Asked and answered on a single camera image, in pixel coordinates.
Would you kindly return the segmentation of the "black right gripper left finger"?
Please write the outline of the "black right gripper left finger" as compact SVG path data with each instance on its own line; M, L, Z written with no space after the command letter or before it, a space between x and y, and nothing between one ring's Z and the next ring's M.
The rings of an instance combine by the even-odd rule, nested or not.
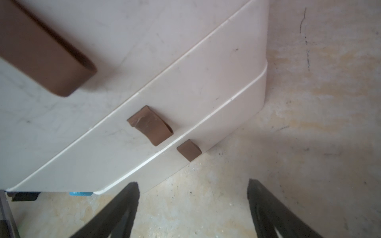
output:
M129 183L73 238L129 238L139 205L137 182Z

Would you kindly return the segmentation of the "white top drawer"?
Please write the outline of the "white top drawer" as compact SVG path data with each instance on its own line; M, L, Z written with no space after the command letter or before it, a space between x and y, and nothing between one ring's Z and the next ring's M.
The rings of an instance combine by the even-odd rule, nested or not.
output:
M22 1L97 67L68 97L1 61L1 151L61 150L245 1Z

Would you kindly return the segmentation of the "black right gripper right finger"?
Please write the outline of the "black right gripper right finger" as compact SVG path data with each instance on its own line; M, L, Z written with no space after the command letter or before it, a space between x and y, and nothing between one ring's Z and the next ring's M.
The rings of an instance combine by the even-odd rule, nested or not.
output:
M250 179L247 198L258 238L320 238L260 181Z

